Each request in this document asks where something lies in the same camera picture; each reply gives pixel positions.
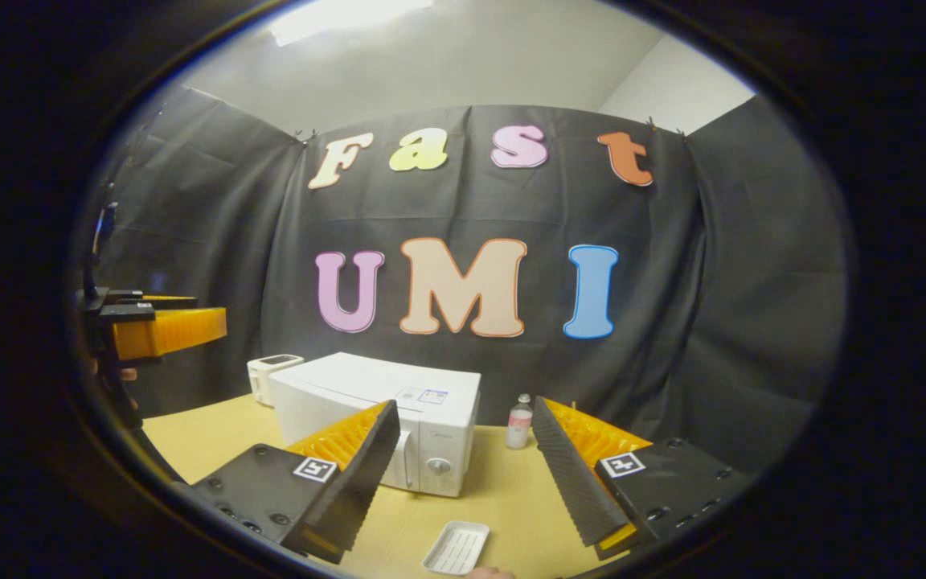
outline orange letter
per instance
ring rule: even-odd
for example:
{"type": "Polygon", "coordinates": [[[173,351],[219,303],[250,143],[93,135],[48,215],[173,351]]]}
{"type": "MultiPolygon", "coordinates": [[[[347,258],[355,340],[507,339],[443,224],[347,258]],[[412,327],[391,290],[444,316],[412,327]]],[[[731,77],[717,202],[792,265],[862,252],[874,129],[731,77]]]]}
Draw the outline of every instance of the orange letter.
{"type": "Polygon", "coordinates": [[[638,158],[635,154],[645,157],[645,147],[631,142],[631,135],[627,133],[609,133],[599,135],[599,142],[609,148],[609,164],[613,165],[613,172],[621,177],[625,183],[633,186],[646,187],[653,184],[653,173],[638,168],[638,158]]]}
{"type": "Polygon", "coordinates": [[[374,133],[365,133],[356,135],[348,139],[341,139],[337,142],[327,143],[327,154],[324,155],[324,161],[320,164],[320,170],[317,176],[309,181],[309,188],[330,187],[342,178],[338,175],[338,166],[342,169],[352,167],[352,162],[356,160],[356,154],[360,148],[367,148],[374,142],[374,133]]]}
{"type": "Polygon", "coordinates": [[[431,316],[431,299],[438,301],[449,329],[463,329],[474,303],[481,300],[470,330],[478,336],[509,338],[524,333],[517,318],[517,274],[527,246],[515,239],[490,239],[481,246],[466,276],[440,239],[421,237],[402,243],[409,257],[409,313],[399,323],[408,334],[433,334],[438,320],[431,316]]]}

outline small plastic tray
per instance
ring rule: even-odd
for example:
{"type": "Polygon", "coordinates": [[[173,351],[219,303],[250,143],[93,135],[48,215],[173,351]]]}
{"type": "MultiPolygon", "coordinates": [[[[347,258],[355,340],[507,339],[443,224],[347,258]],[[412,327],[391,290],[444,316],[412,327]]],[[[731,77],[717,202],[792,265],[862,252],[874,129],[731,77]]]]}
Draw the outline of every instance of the small plastic tray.
{"type": "Polygon", "coordinates": [[[452,520],[442,528],[441,535],[424,557],[423,566],[434,573],[466,575],[473,571],[481,549],[488,539],[488,525],[452,520]]]}

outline table surface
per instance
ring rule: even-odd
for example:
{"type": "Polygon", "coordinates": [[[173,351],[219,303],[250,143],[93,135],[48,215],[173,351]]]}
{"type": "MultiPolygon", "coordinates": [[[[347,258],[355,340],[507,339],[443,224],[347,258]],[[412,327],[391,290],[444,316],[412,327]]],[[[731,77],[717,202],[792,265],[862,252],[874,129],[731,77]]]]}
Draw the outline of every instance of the table surface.
{"type": "MultiPolygon", "coordinates": [[[[287,446],[272,408],[251,395],[144,422],[152,443],[189,483],[253,444],[287,446]]],[[[427,571],[421,561],[451,520],[488,525],[478,567],[509,569],[518,579],[569,577],[612,561],[599,561],[594,547],[581,544],[534,435],[522,450],[508,450],[505,431],[475,426],[459,498],[378,487],[339,571],[378,579],[448,577],[427,571]]]]}

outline yellow letter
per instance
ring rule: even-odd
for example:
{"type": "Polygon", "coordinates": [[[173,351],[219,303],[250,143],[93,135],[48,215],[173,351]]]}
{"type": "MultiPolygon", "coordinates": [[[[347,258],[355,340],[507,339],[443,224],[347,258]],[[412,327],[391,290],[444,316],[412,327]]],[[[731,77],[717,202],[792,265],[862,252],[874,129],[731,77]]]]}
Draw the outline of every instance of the yellow letter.
{"type": "Polygon", "coordinates": [[[337,183],[342,178],[338,175],[338,166],[341,165],[342,169],[352,167],[352,162],[356,160],[356,154],[359,153],[360,148],[367,148],[372,142],[374,142],[374,133],[327,143],[327,154],[324,155],[324,161],[320,164],[317,176],[309,181],[309,188],[330,187],[337,183]]]}
{"type": "Polygon", "coordinates": [[[508,338],[524,333],[517,318],[517,274],[527,246],[515,239],[490,239],[478,250],[466,276],[460,274],[449,247],[440,239],[421,237],[402,243],[411,264],[409,313],[399,322],[408,334],[433,334],[438,320],[431,300],[438,301],[449,329],[459,332],[473,305],[481,300],[470,330],[478,336],[508,338]]]}
{"type": "Polygon", "coordinates": [[[402,147],[392,154],[388,165],[395,171],[408,171],[409,169],[434,169],[440,167],[446,158],[445,142],[449,133],[444,129],[420,129],[402,137],[399,146],[402,147]]]}

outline microwave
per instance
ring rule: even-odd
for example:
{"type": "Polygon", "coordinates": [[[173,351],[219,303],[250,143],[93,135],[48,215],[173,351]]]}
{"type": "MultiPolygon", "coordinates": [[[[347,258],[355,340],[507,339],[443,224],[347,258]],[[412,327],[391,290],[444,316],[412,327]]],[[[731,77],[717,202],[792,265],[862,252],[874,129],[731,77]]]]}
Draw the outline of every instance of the microwave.
{"type": "Polygon", "coordinates": [[[293,444],[374,404],[395,400],[399,433],[381,479],[387,487],[459,497],[481,374],[339,352],[269,375],[273,411],[293,444]]]}

